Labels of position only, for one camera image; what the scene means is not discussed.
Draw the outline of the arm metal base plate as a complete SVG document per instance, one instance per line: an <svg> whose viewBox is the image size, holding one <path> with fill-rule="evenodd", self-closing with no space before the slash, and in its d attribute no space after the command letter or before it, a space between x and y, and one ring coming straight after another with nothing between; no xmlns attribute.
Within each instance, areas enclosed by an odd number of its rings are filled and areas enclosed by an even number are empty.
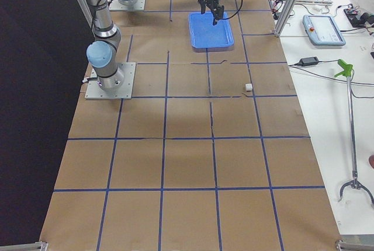
<svg viewBox="0 0 374 251"><path fill-rule="evenodd" d="M143 11L146 0L110 0L109 9L112 12Z"/></svg>
<svg viewBox="0 0 374 251"><path fill-rule="evenodd" d="M88 81L85 98L87 100L130 100L133 93L135 62L117 63L116 73L109 78L100 78L92 68L91 81Z"/></svg>

